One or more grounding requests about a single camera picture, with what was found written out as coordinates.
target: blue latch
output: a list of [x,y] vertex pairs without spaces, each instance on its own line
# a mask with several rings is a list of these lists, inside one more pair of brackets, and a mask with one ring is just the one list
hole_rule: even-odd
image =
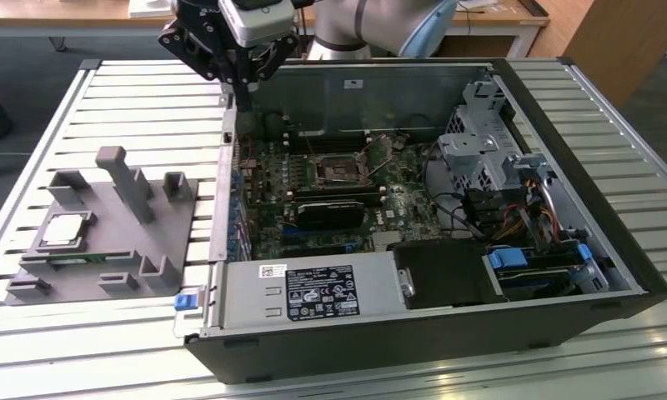
[[588,262],[592,259],[592,252],[587,244],[578,245],[578,252],[580,253],[580,257],[583,257],[583,261]]
[[197,310],[197,295],[178,294],[176,296],[176,311]]
[[491,252],[488,258],[493,269],[525,267],[528,265],[524,252],[517,247],[497,248]]

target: desk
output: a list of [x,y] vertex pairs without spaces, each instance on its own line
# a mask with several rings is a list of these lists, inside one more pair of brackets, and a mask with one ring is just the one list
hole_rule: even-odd
[[[501,0],[481,14],[459,12],[447,34],[451,36],[513,37],[509,57],[524,57],[547,17],[533,17],[517,0]],[[310,8],[308,27],[316,26]],[[128,0],[0,0],[0,36],[85,37],[152,36],[170,17],[129,18]]]

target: power supply label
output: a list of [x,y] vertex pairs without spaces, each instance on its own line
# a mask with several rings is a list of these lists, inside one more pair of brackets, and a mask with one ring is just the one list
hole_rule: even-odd
[[286,317],[290,321],[359,314],[351,265],[286,271]]

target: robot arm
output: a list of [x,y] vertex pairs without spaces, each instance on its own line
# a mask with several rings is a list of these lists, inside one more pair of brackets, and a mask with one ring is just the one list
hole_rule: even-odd
[[[250,92],[297,46],[294,11],[317,0],[173,0],[176,19],[158,41],[206,80],[234,93],[252,111]],[[360,58],[367,43],[401,57],[428,57],[455,12],[456,0],[327,0],[316,5],[309,58]],[[269,47],[253,54],[253,47]]]
[[[234,93],[236,107],[250,111],[257,81],[266,80],[297,46],[290,32],[294,3],[290,0],[176,0],[176,19],[158,42],[206,80],[218,79]],[[264,52],[252,47],[270,42]]]

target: aluminum table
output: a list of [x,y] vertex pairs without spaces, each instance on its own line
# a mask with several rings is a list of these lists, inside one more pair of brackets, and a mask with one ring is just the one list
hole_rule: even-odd
[[[667,280],[667,166],[576,67],[511,64]],[[217,84],[177,61],[84,63],[0,212],[0,398],[667,397],[667,301],[560,347],[237,386],[181,347],[200,321],[172,297],[3,306],[51,201],[43,186],[58,169],[105,179],[102,145],[124,146],[148,178],[200,180],[182,290],[204,284],[222,110]]]

